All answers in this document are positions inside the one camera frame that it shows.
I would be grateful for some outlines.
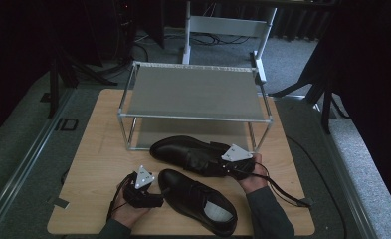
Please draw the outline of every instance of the human hand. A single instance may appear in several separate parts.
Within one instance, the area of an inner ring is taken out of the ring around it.
[[[261,163],[263,161],[262,156],[259,153],[254,153],[253,157],[254,157],[254,162],[256,163],[253,173],[262,176],[267,176],[266,169],[261,166]],[[268,186],[267,181],[265,179],[254,175],[250,175],[245,179],[239,180],[238,183],[244,189],[246,194]]]
[[[129,205],[123,198],[123,188],[120,189],[113,208],[111,218],[129,229],[131,229],[133,225],[150,210],[150,208],[134,208]]]

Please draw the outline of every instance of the gray sleeve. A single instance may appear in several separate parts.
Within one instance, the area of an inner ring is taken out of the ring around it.
[[[114,219],[108,219],[97,239],[126,239],[130,237],[131,230]]]
[[[247,194],[255,238],[294,238],[294,229],[269,187]]]

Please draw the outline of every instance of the black leather shoe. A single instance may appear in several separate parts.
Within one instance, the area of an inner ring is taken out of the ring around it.
[[[233,204],[220,192],[173,169],[158,174],[165,201],[178,213],[193,218],[220,237],[236,229],[238,215]]]
[[[172,136],[152,145],[154,158],[203,176],[226,176],[221,156],[230,148],[219,142],[205,143],[190,136]]]

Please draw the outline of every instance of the wooden table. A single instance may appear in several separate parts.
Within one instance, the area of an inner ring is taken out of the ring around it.
[[[141,165],[157,176],[164,168],[178,170],[194,180],[216,188],[238,212],[234,235],[253,235],[250,209],[245,193],[231,177],[207,178],[152,158],[148,151],[127,150],[117,121],[122,90],[100,92],[94,111],[72,163],[60,198],[70,202],[67,209],[55,207],[48,224],[52,234],[98,234],[105,224],[115,187]],[[287,193],[304,198],[293,158],[280,122],[276,106],[269,99],[275,122],[260,148],[263,164],[271,178]],[[159,193],[155,180],[148,190]],[[314,225],[309,210],[279,204],[293,224],[296,235],[310,235]],[[152,209],[133,228],[133,235],[212,235],[199,222],[175,212],[166,202]]]

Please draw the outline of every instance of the shoe insole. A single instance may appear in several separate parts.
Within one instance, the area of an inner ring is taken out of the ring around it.
[[[217,222],[227,222],[233,217],[230,212],[210,201],[205,204],[204,212],[211,220]]]

